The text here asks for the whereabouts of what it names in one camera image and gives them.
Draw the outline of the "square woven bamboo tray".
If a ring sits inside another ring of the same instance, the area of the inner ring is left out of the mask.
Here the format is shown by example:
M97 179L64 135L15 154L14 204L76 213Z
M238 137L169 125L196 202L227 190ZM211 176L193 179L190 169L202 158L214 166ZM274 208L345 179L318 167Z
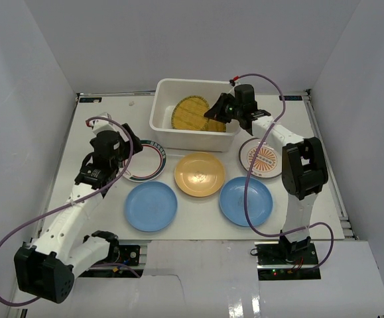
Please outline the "square woven bamboo tray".
M215 133L226 133L227 125L225 123L221 123L219 121L215 121L213 119L208 120L208 131Z

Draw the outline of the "white plate green red rim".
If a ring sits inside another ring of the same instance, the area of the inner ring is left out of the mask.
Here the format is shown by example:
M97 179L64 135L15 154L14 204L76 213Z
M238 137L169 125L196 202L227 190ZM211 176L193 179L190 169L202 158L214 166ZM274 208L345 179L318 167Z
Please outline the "white plate green red rim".
M162 174L166 166L165 149L153 140L141 140L143 150L134 154L123 177L132 182L147 182Z

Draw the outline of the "round woven bamboo tray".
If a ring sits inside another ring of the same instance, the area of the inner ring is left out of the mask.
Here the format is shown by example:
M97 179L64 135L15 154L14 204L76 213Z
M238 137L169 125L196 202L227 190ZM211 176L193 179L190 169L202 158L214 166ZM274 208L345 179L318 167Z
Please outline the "round woven bamboo tray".
M206 131L208 120L204 113L209 109L208 102L201 96L191 95L182 99L171 115L171 126L177 130Z

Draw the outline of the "white plate orange sunburst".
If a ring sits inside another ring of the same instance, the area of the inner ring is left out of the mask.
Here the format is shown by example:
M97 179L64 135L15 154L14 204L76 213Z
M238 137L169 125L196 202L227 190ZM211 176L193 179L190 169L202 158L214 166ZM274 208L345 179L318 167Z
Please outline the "white plate orange sunburst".
M239 163L244 170L249 170L260 141L258 138L251 138L245 141L239 148ZM251 174L258 178L271 179L280 176L281 172L280 153L265 143L257 154Z

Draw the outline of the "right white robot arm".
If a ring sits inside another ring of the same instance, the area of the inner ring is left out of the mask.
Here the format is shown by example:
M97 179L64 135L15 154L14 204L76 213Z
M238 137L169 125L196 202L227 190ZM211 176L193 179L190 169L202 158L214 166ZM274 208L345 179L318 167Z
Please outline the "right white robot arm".
M317 195L328 181L321 141L304 138L259 109L250 84L238 85L234 94L222 93L204 116L221 123L236 120L251 136L281 153L281 179L288 193L287 214L279 234L279 257L287 264L302 258L310 246L310 218Z

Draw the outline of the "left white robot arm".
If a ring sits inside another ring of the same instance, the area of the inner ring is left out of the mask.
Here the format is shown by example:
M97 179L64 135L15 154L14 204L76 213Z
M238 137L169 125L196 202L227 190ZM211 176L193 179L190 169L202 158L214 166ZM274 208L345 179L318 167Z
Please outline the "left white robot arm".
M19 289L54 303L62 303L74 280L93 265L118 260L119 241L111 232L95 231L78 246L74 246L74 241L103 201L111 182L120 175L120 168L130 160L130 155L143 149L128 124L121 126L128 134L126 139L109 123L94 120L90 127L95 134L90 141L93 150L82 161L68 207L57 213L31 247L21 247L14 257Z

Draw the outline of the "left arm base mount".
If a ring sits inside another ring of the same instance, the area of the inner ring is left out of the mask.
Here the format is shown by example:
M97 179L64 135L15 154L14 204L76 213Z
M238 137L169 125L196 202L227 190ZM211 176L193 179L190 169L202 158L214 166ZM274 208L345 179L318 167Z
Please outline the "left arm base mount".
M108 262L98 262L92 270L105 272L110 278L140 278L143 271L138 269L140 264L141 247L136 244L120 245L116 265Z

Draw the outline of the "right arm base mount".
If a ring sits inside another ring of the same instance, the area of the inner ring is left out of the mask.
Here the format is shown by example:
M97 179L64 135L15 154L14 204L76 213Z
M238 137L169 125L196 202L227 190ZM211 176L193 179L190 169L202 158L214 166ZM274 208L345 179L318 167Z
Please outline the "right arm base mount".
M285 256L276 242L256 244L250 250L250 255L256 257L258 280L264 281L292 281L292 280L320 280L318 255L313 243L307 249L292 256Z

